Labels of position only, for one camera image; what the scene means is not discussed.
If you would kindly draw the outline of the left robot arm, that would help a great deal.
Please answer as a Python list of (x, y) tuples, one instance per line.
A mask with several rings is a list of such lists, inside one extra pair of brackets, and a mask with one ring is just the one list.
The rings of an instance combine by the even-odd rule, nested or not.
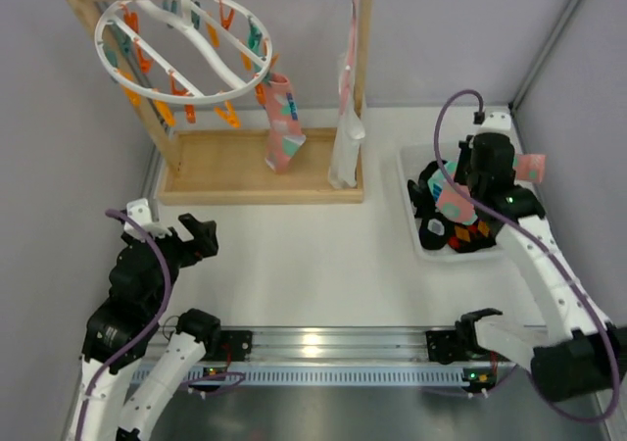
[(125, 246), (110, 271), (108, 297), (86, 324), (68, 437), (147, 440), (186, 373), (217, 348), (219, 318), (199, 309), (186, 311), (135, 400), (125, 399), (180, 271), (217, 255), (217, 224), (183, 214), (178, 220), (191, 234), (183, 240), (172, 227), (149, 232), (123, 211), (110, 209), (106, 215), (126, 226)]

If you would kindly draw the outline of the round white clip hanger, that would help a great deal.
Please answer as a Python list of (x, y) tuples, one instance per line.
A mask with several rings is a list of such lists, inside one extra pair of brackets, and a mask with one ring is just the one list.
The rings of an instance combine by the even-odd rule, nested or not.
[(112, 0), (93, 43), (133, 104), (162, 107), (240, 98), (269, 80), (276, 59), (265, 25), (234, 0)]

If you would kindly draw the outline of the pink sock green patches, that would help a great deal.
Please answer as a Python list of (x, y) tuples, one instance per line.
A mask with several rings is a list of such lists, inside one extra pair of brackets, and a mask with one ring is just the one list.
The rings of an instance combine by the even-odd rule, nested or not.
[[(546, 156), (544, 154), (516, 154), (513, 161), (515, 179), (521, 181), (542, 182), (545, 167)], [(477, 220), (474, 207), (463, 199), (452, 186), (442, 192), (435, 205), (449, 221), (473, 224)]]

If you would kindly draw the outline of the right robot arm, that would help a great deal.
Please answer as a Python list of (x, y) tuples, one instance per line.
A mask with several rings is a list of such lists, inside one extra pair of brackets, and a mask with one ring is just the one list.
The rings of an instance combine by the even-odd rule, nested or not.
[(465, 314), (456, 326), (472, 351), (495, 352), (518, 364), (550, 402), (618, 391), (626, 374), (626, 329), (589, 298), (559, 250), (540, 201), (516, 182), (509, 138), (479, 133), (459, 148), (455, 180), (468, 187), (477, 216), (517, 267), (546, 326), (531, 330), (495, 309)]

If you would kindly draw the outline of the mint green sock blue hexagon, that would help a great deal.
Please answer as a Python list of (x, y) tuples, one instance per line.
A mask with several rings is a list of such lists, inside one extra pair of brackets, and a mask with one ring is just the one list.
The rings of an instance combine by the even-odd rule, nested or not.
[[(458, 162), (457, 161), (443, 161), (443, 166), (451, 178), (455, 177)], [(450, 189), (449, 182), (445, 179), (445, 176), (438, 167), (436, 161), (431, 162), (425, 169), (427, 175), (427, 186), (433, 197), (433, 200), (437, 202), (446, 189)]]

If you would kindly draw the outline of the black sock white hexagon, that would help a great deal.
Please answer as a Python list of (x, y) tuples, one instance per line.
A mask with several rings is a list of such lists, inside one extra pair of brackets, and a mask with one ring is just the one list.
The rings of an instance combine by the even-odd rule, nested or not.
[(454, 234), (455, 224), (439, 214), (422, 219), (418, 229), (419, 243), (427, 251), (443, 249)]

